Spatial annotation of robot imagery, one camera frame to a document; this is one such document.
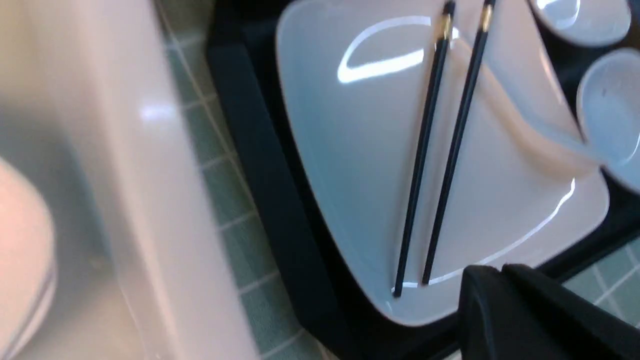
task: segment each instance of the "grout line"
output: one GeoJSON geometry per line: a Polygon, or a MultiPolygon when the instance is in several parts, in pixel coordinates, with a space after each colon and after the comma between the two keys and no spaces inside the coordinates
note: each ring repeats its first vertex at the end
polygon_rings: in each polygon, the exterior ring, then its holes
{"type": "Polygon", "coordinates": [[[293,344],[296,342],[296,340],[301,337],[303,334],[305,333],[304,329],[300,329],[294,336],[291,336],[289,339],[283,341],[281,344],[279,344],[278,346],[276,346],[275,348],[272,348],[271,350],[265,352],[264,354],[260,355],[261,358],[263,359],[267,359],[269,356],[275,355],[276,353],[284,350],[285,348],[289,347],[289,345],[293,344]]]}
{"type": "Polygon", "coordinates": [[[204,35],[196,34],[196,35],[190,36],[188,38],[185,38],[183,40],[177,40],[176,42],[171,41],[171,43],[165,44],[165,47],[167,49],[169,49],[169,50],[177,50],[178,47],[187,47],[187,46],[191,46],[191,45],[195,45],[195,44],[199,44],[199,43],[202,43],[202,45],[204,45],[206,40],[207,39],[204,37],[204,35]]]}
{"type": "Polygon", "coordinates": [[[202,164],[200,164],[200,170],[204,171],[207,170],[209,168],[212,168],[218,164],[220,164],[221,162],[225,161],[225,160],[229,160],[232,161],[232,156],[234,155],[235,152],[228,152],[224,155],[220,155],[217,158],[211,159],[211,160],[207,160],[205,162],[203,162],[202,164]]]}
{"type": "Polygon", "coordinates": [[[238,173],[238,179],[240,179],[240,186],[242,186],[242,189],[244,190],[244,192],[247,194],[247,196],[249,196],[249,200],[251,200],[251,204],[255,209],[255,201],[253,200],[253,194],[251,193],[251,190],[249,190],[249,185],[247,185],[246,180],[244,180],[243,173],[242,171],[240,171],[240,165],[237,164],[237,161],[233,156],[231,156],[231,166],[233,166],[233,168],[238,173]]]}
{"type": "MultiPolygon", "coordinates": [[[[156,1],[156,5],[157,5],[158,14],[162,18],[162,21],[164,22],[164,25],[166,26],[166,29],[169,32],[169,36],[171,38],[171,41],[173,42],[174,45],[177,45],[179,43],[178,39],[176,38],[175,33],[173,32],[173,28],[172,28],[171,24],[169,23],[168,17],[166,16],[166,13],[164,12],[164,7],[158,1],[156,1]]],[[[205,101],[205,96],[202,93],[202,89],[200,88],[200,85],[196,81],[196,79],[195,79],[195,77],[193,75],[193,72],[191,71],[191,68],[189,67],[189,64],[187,63],[187,59],[185,58],[184,53],[182,52],[182,48],[178,47],[176,49],[176,53],[178,54],[178,59],[180,60],[180,63],[184,67],[184,71],[186,72],[187,77],[189,78],[191,84],[193,85],[193,91],[196,93],[198,98],[201,101],[204,102],[205,101]]],[[[222,149],[224,149],[224,151],[226,153],[230,153],[231,147],[225,141],[225,138],[222,135],[222,131],[220,131],[220,127],[218,127],[218,124],[216,123],[215,119],[213,118],[213,114],[211,113],[211,110],[209,109],[208,106],[205,106],[204,107],[204,111],[206,112],[207,117],[209,118],[209,122],[211,123],[211,126],[213,127],[213,130],[218,135],[218,139],[220,140],[220,144],[222,145],[222,149]]],[[[236,162],[235,161],[231,161],[231,165],[234,168],[234,170],[236,171],[238,177],[240,179],[243,179],[242,172],[240,171],[240,168],[237,166],[236,162]]],[[[251,191],[249,191],[249,187],[244,183],[244,181],[241,182],[241,186],[242,186],[243,190],[246,192],[247,196],[249,196],[249,199],[251,200],[251,202],[254,203],[251,191]]]]}
{"type": "Polygon", "coordinates": [[[600,271],[598,270],[598,273],[597,273],[598,275],[596,275],[596,278],[598,279],[598,283],[602,281],[602,284],[600,285],[600,287],[603,289],[604,293],[600,297],[598,297],[597,300],[595,300],[594,304],[598,305],[599,303],[601,303],[604,300],[604,298],[608,297],[614,291],[616,291],[620,287],[620,285],[622,285],[623,282],[625,282],[628,278],[632,277],[633,274],[639,269],[640,269],[640,265],[634,266],[628,273],[626,273],[623,277],[621,277],[620,279],[618,279],[618,281],[616,281],[613,285],[611,285],[611,287],[608,290],[604,285],[604,280],[602,279],[602,276],[600,275],[600,271]]]}
{"type": "Polygon", "coordinates": [[[640,262],[638,262],[638,259],[636,259],[636,255],[634,254],[633,251],[631,251],[631,247],[629,247],[629,245],[627,244],[627,246],[625,247],[625,250],[627,251],[627,256],[629,257],[629,260],[631,260],[631,263],[634,266],[638,266],[640,265],[640,262]]]}
{"type": "Polygon", "coordinates": [[[237,224],[242,224],[243,222],[251,219],[254,216],[257,216],[258,213],[256,213],[255,211],[250,211],[244,215],[240,215],[239,217],[227,222],[226,224],[220,226],[220,232],[222,233],[223,231],[226,231],[227,229],[229,229],[230,227],[234,227],[237,224]]]}
{"type": "Polygon", "coordinates": [[[254,289],[259,288],[261,285],[266,284],[267,282],[275,279],[276,277],[278,277],[280,275],[280,272],[278,270],[267,274],[263,277],[261,277],[260,279],[257,279],[256,281],[252,282],[251,284],[247,284],[245,286],[243,286],[240,290],[238,290],[238,293],[240,295],[244,295],[246,293],[248,293],[249,291],[252,291],[254,289]]]}
{"type": "Polygon", "coordinates": [[[186,104],[183,104],[180,108],[182,110],[189,110],[191,108],[196,108],[196,107],[198,107],[200,105],[207,106],[207,103],[209,101],[213,101],[217,97],[218,97],[218,94],[214,92],[213,94],[209,94],[209,95],[205,96],[202,100],[198,99],[196,101],[191,101],[191,102],[188,102],[186,104]]]}
{"type": "Polygon", "coordinates": [[[320,354],[322,355],[322,360],[330,360],[329,354],[326,353],[326,349],[322,345],[322,343],[316,340],[316,344],[318,345],[318,349],[320,349],[320,354]]]}
{"type": "Polygon", "coordinates": [[[593,265],[593,274],[596,276],[596,281],[598,282],[598,285],[600,285],[600,289],[602,289],[602,291],[604,292],[604,294],[602,294],[602,296],[596,300],[594,302],[594,305],[598,305],[603,299],[607,299],[607,301],[609,301],[609,305],[611,305],[611,307],[613,308],[613,311],[616,313],[616,316],[622,320],[622,321],[626,321],[625,320],[625,316],[622,315],[622,311],[620,310],[620,307],[618,306],[618,302],[616,302],[616,299],[613,298],[613,296],[609,296],[611,293],[613,293],[613,291],[617,288],[617,286],[620,286],[620,284],[622,283],[622,281],[618,281],[614,284],[614,286],[611,286],[611,289],[607,289],[607,285],[604,283],[604,279],[602,278],[602,274],[600,273],[600,270],[598,269],[598,265],[594,264],[593,265]]]}

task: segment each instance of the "chopsticks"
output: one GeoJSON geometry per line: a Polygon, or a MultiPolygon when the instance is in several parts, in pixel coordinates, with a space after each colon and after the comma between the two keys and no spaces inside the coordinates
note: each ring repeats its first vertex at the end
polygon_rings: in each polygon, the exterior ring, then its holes
{"type": "Polygon", "coordinates": [[[436,51],[433,56],[431,76],[427,87],[427,97],[424,103],[424,113],[422,114],[422,125],[420,126],[420,135],[418,137],[418,149],[415,154],[415,163],[413,165],[413,176],[409,191],[409,203],[407,205],[406,218],[404,220],[400,260],[398,262],[398,270],[396,273],[396,286],[394,287],[395,297],[400,297],[402,294],[404,271],[406,269],[407,255],[409,253],[409,243],[411,242],[415,210],[420,195],[422,173],[424,172],[424,161],[427,156],[431,125],[433,124],[433,115],[435,113],[438,92],[440,90],[440,80],[442,80],[442,72],[444,70],[444,63],[447,57],[447,48],[449,47],[449,41],[451,39],[453,13],[455,12],[455,9],[456,3],[453,0],[450,0],[444,5],[444,9],[442,10],[442,32],[436,41],[436,51]]]}
{"type": "Polygon", "coordinates": [[[440,199],[438,200],[436,217],[433,222],[433,230],[431,232],[431,241],[429,242],[429,250],[427,251],[427,261],[424,265],[424,273],[422,274],[422,283],[425,285],[429,284],[429,280],[431,278],[433,260],[435,259],[436,247],[438,246],[438,237],[440,236],[440,230],[442,228],[442,220],[444,219],[444,213],[447,207],[447,199],[449,198],[449,191],[451,190],[453,174],[456,170],[456,162],[458,161],[462,136],[465,126],[467,125],[467,117],[469,115],[469,108],[471,107],[471,100],[476,87],[480,65],[482,64],[484,46],[486,45],[494,5],[495,0],[484,0],[482,16],[480,18],[480,27],[476,35],[473,53],[471,54],[471,62],[469,64],[469,69],[467,70],[465,87],[462,91],[462,100],[460,101],[456,127],[453,131],[453,140],[451,142],[451,148],[449,149],[444,181],[442,183],[442,189],[440,190],[440,199]]]}

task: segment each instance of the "white ceramic dish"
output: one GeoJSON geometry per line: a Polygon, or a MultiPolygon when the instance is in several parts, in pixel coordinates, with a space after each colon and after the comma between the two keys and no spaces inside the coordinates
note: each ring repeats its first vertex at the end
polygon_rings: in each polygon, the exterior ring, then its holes
{"type": "MultiPolygon", "coordinates": [[[[337,248],[373,305],[418,326],[453,313],[472,263],[537,266],[604,218],[595,171],[556,172],[510,135],[510,119],[480,78],[442,226],[431,284],[419,286],[482,0],[459,0],[431,134],[403,296],[394,299],[403,218],[444,0],[302,0],[276,35],[296,145],[337,248]]],[[[579,143],[579,132],[525,0],[495,8],[484,63],[526,121],[579,143]]]]}
{"type": "Polygon", "coordinates": [[[631,26],[627,0],[530,0],[538,18],[562,39],[575,45],[614,44],[631,26]]]}
{"type": "Polygon", "coordinates": [[[598,59],[578,88],[577,113],[588,144],[618,182],[640,193],[640,52],[620,49],[598,59]]]}

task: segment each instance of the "white spoon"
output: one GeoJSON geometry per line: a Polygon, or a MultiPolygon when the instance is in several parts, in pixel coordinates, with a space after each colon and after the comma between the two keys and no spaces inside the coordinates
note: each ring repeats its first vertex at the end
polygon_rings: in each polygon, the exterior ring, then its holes
{"type": "Polygon", "coordinates": [[[0,159],[0,359],[10,359],[39,328],[52,303],[54,227],[37,190],[0,159]]]}
{"type": "Polygon", "coordinates": [[[575,45],[599,47],[625,37],[631,25],[627,0],[530,0],[544,25],[575,45]]]}
{"type": "Polygon", "coordinates": [[[577,115],[590,147],[618,182],[640,193],[640,52],[620,49],[598,59],[578,88],[577,115]]]}

